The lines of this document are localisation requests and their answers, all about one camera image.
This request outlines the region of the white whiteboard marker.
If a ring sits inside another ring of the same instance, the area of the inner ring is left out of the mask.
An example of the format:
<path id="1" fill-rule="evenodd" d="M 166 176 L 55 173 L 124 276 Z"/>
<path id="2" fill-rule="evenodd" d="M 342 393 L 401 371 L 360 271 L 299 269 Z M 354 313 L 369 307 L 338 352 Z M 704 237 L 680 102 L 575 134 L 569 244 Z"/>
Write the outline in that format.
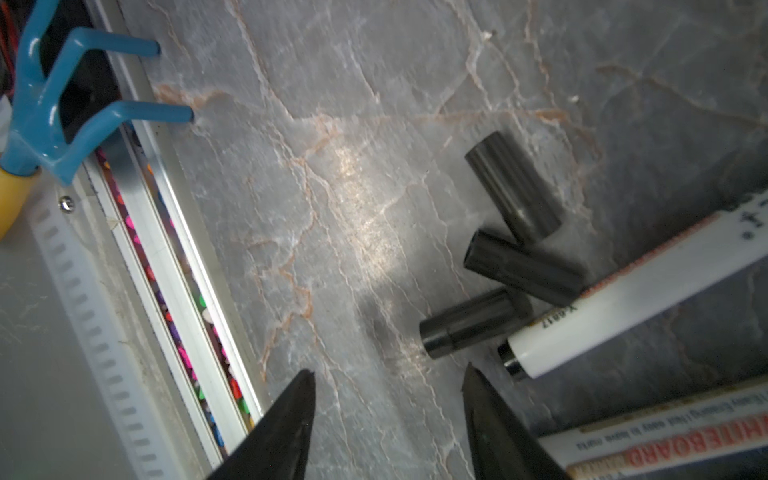
<path id="1" fill-rule="evenodd" d="M 566 471 L 584 460 L 754 415 L 767 416 L 766 377 L 542 437 L 539 443 Z"/>
<path id="2" fill-rule="evenodd" d="M 573 479 L 620 479 L 767 445 L 767 416 L 754 415 L 651 441 L 566 468 Z"/>

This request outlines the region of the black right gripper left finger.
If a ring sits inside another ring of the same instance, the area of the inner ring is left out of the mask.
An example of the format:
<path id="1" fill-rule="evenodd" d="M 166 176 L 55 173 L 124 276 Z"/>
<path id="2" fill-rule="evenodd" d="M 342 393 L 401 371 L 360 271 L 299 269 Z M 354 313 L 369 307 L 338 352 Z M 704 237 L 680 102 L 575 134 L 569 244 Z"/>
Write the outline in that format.
<path id="1" fill-rule="evenodd" d="M 210 479 L 303 479 L 316 411 L 315 374 L 299 371 Z"/>

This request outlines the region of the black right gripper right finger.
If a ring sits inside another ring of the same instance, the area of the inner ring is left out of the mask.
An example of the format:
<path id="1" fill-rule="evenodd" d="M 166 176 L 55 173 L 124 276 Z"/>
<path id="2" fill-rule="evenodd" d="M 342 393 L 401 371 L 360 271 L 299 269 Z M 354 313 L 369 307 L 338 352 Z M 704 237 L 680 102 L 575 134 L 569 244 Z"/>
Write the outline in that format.
<path id="1" fill-rule="evenodd" d="M 515 416 L 486 376 L 468 365 L 462 384 L 467 438 L 477 479 L 566 479 L 565 470 Z"/>

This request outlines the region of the aluminium front rail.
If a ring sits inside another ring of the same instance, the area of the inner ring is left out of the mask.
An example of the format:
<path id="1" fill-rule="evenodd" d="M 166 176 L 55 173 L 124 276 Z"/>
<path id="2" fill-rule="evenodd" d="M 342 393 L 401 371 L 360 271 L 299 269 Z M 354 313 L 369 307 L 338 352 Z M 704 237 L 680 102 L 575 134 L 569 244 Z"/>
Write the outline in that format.
<path id="1" fill-rule="evenodd" d="M 271 400 L 256 351 L 237 311 L 192 185 L 165 121 L 121 130 L 127 160 L 110 156 L 116 183 L 138 229 L 221 435 L 232 453 Z"/>

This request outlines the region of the white marker pen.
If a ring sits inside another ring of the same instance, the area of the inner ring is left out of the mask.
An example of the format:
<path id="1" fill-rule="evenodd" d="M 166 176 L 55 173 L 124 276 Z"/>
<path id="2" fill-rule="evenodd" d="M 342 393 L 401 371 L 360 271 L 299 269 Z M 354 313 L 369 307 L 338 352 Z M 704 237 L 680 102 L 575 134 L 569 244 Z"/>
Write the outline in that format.
<path id="1" fill-rule="evenodd" d="M 756 190 L 509 336 L 514 378 L 539 378 L 767 255 L 767 191 Z"/>

